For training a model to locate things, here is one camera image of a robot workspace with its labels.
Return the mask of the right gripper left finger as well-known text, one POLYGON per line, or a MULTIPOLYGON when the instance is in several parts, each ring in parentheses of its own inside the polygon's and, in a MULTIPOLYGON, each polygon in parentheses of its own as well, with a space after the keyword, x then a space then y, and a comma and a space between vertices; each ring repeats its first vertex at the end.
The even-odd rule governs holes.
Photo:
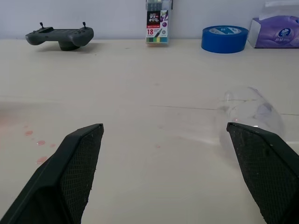
POLYGON ((98 162, 103 124, 68 134, 33 173, 9 207, 2 224, 79 224, 98 162))

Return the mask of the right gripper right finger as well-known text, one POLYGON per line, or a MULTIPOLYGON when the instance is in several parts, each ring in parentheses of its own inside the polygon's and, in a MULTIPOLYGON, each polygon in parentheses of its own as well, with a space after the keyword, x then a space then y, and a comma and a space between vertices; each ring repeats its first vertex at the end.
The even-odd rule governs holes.
POLYGON ((243 179, 268 224, 299 222, 299 156, 277 134, 229 122, 243 179))

